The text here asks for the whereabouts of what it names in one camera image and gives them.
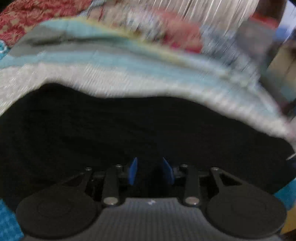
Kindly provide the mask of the black pants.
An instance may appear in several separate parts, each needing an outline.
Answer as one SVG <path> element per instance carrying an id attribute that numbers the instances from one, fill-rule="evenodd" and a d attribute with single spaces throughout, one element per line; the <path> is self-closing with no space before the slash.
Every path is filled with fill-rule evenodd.
<path id="1" fill-rule="evenodd" d="M 200 104 L 173 97 L 97 98 L 48 83 L 1 116 L 1 198 L 25 197 L 86 167 L 138 158 L 219 167 L 266 192 L 295 178 L 292 146 Z"/>

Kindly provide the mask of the patterned teal beige bedsheet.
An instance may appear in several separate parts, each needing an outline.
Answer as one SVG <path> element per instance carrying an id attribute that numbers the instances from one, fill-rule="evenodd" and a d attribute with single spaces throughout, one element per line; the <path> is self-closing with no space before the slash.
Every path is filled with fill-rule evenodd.
<path id="1" fill-rule="evenodd" d="M 1 116 L 48 83 L 97 98 L 185 99 L 289 144 L 295 137 L 255 72 L 159 73 L 44 62 L 1 68 Z M 288 159 L 295 168 L 295 152 Z M 170 162 L 174 183 L 168 184 L 162 160 L 148 174 L 140 173 L 138 160 L 129 185 L 132 161 L 86 167 L 23 198 L 14 209 L 1 198 L 1 240 L 10 233 L 11 222 L 20 228 L 21 240 L 288 239 L 280 233 L 287 218 L 289 193 L 280 194 L 285 186 L 272 194 L 219 167 Z"/>

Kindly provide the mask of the cardboard box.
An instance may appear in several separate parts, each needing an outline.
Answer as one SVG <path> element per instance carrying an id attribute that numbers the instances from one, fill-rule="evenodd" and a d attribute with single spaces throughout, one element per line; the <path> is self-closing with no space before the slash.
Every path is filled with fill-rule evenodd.
<path id="1" fill-rule="evenodd" d="M 267 70 L 285 82 L 295 84 L 295 47 L 282 45 Z"/>

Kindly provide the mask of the grey storage bag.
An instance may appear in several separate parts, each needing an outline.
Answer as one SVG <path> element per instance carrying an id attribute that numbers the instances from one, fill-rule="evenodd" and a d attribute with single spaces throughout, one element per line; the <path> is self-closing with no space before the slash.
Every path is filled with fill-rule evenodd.
<path id="1" fill-rule="evenodd" d="M 247 20 L 238 28 L 235 39 L 239 48 L 252 59 L 261 61 L 273 44 L 276 28 L 262 22 Z"/>

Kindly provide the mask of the beige leaf print curtain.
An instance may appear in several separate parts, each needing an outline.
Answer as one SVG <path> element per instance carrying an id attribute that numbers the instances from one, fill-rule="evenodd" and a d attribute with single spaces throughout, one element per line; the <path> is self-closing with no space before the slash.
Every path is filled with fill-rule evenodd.
<path id="1" fill-rule="evenodd" d="M 171 11 L 186 20 L 223 29 L 237 28 L 251 16 L 258 1 L 130 1 Z"/>

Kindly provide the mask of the red floral patchwork quilt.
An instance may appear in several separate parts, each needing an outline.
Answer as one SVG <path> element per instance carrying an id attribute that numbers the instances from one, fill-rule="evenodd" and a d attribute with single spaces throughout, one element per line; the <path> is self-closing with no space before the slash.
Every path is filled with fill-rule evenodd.
<path id="1" fill-rule="evenodd" d="M 39 62 L 93 63 L 148 72 L 242 72 L 257 64 L 223 29 L 130 1 L 92 4 L 84 18 L 45 21 L 1 60 L 1 68 Z"/>

